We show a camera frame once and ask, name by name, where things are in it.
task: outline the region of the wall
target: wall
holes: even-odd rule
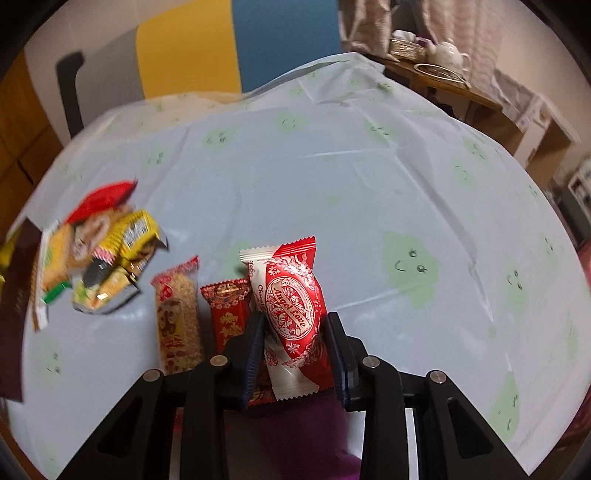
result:
[[[70,141],[57,84],[56,62],[81,50],[90,56],[141,22],[190,0],[69,0],[25,46],[39,100],[62,144]]]
[[[566,154],[555,179],[564,183],[591,152],[591,86],[552,30],[519,0],[505,0],[505,35],[497,67],[546,95],[578,132],[582,143]]]

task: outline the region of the brown wooden cabinet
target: brown wooden cabinet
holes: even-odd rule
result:
[[[0,239],[61,149],[21,52],[0,80]]]

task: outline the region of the metal screw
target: metal screw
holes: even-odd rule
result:
[[[142,375],[142,378],[146,380],[146,382],[155,382],[160,378],[160,372],[154,368],[152,370],[146,370]]]
[[[223,355],[216,355],[212,357],[209,363],[214,367],[223,367],[228,363],[228,359]]]
[[[373,355],[368,355],[361,361],[366,367],[369,368],[376,368],[379,365],[379,358]]]
[[[447,380],[447,376],[445,373],[439,371],[439,370],[433,370],[430,374],[429,374],[429,378],[434,381],[435,383],[439,383],[442,384],[443,382],[445,382],[445,380]]]

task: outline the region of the white tablecloth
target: white tablecloth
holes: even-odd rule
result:
[[[92,189],[134,177],[131,201],[170,246],[142,293],[109,316],[63,295],[46,330],[27,323],[25,400],[10,403],[10,421],[48,478],[158,367],[155,273],[198,254],[201,285],[233,278],[241,248],[309,235],[347,333],[400,371],[447,372],[527,472],[577,411],[591,380],[591,300],[560,221],[499,144],[363,57],[319,60],[232,105],[189,94],[107,113],[22,215],[45,227]],[[361,455],[362,417],[351,422]]]

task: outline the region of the pile of snacks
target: pile of snacks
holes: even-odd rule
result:
[[[136,282],[165,237],[148,212],[125,203],[136,185],[122,181],[91,192],[43,233],[34,293],[38,325],[47,324],[46,305],[72,285],[74,308],[85,313],[109,313],[138,292]]]
[[[333,386],[320,325],[326,306],[312,273],[316,239],[240,252],[249,279],[225,280],[201,287],[212,310],[216,353],[228,339],[244,333],[257,308],[267,315],[264,360],[250,405],[299,397]],[[195,367],[203,360],[194,280],[199,259],[156,275],[158,338],[166,374]],[[255,291],[254,304],[252,292]]]

